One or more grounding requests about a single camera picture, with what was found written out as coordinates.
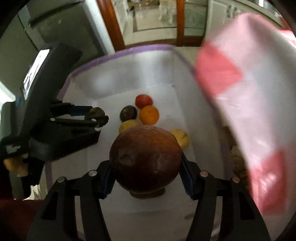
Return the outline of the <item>person hand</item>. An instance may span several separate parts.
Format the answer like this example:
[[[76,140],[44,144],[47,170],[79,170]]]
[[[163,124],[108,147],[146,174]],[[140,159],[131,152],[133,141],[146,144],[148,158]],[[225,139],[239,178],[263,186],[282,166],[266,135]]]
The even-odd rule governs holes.
[[[28,165],[25,163],[24,158],[7,158],[4,159],[4,166],[11,173],[16,174],[18,177],[23,177],[28,175]]]

